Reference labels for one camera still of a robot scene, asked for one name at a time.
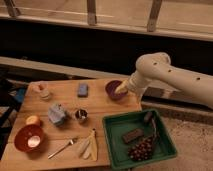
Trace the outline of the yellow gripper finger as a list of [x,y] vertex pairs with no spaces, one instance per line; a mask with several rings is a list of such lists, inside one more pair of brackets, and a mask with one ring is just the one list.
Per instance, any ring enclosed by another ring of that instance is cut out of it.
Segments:
[[126,86],[127,82],[123,81],[116,89],[115,89],[115,93],[116,94],[120,94],[120,93],[125,93],[128,91],[127,86]]

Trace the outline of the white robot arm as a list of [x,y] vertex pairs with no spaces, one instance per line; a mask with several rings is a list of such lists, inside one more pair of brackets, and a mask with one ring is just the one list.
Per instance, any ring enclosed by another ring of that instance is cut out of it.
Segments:
[[142,97],[149,84],[159,80],[213,109],[213,76],[174,67],[164,52],[142,55],[135,66],[135,72],[116,88],[115,93],[131,91]]

